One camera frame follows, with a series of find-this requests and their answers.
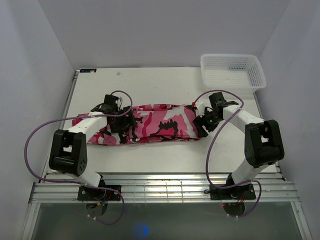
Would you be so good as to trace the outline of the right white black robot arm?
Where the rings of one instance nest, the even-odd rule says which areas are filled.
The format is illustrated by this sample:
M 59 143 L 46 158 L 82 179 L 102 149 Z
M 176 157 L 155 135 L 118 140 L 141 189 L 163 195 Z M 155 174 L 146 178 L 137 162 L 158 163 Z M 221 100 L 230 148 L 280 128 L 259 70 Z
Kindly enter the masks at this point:
M 244 101 L 227 101 L 225 90 L 209 90 L 210 106 L 200 108 L 197 100 L 192 107 L 198 110 L 193 121 L 199 138 L 205 138 L 209 132 L 216 131 L 212 141 L 215 142 L 222 129 L 231 123 L 244 133 L 244 160 L 233 171 L 225 185 L 210 182 L 214 190 L 226 193 L 237 199 L 244 193 L 244 186 L 250 185 L 255 177 L 265 168 L 282 160 L 285 156 L 279 124 L 276 120 L 256 117 L 243 109 Z

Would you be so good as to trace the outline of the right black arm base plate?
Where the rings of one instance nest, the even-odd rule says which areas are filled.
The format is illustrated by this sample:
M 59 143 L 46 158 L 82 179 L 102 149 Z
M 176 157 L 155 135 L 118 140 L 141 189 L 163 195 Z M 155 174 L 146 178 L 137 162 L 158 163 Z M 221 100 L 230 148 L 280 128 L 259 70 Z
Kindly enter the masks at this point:
M 210 186 L 205 190 L 211 200 L 255 200 L 256 194 L 252 184 L 236 186 L 228 189 L 218 189 Z

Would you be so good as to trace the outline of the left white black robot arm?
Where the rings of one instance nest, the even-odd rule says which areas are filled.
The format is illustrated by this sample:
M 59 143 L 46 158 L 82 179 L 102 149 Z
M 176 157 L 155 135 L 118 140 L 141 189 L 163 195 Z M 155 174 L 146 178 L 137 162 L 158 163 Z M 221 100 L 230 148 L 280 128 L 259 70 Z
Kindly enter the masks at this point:
M 52 139 L 49 167 L 69 175 L 95 199 L 102 199 L 108 190 L 103 177 L 88 167 L 87 143 L 107 126 L 112 133 L 123 133 L 135 125 L 133 100 L 124 107 L 121 97 L 107 94 L 104 101 L 81 116 L 80 122 L 68 129 L 58 129 Z

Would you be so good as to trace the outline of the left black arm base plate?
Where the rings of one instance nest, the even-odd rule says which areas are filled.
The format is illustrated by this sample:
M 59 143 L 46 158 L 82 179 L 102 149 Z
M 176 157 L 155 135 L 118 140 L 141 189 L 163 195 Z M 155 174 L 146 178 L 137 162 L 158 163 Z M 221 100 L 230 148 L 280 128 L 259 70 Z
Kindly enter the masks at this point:
M 76 199 L 78 201 L 120 201 L 121 185 L 105 185 L 100 187 L 88 187 L 81 185 Z

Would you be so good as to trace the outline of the pink camouflage trousers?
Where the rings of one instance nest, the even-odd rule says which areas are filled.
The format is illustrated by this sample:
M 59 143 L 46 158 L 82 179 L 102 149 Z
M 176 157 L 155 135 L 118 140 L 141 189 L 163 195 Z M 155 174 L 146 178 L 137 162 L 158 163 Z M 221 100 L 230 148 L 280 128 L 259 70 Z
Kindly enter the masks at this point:
M 197 112 L 189 105 L 148 104 L 132 108 L 135 127 L 122 133 L 112 133 L 109 125 L 100 129 L 89 144 L 117 146 L 165 141 L 198 141 L 198 130 L 193 123 Z

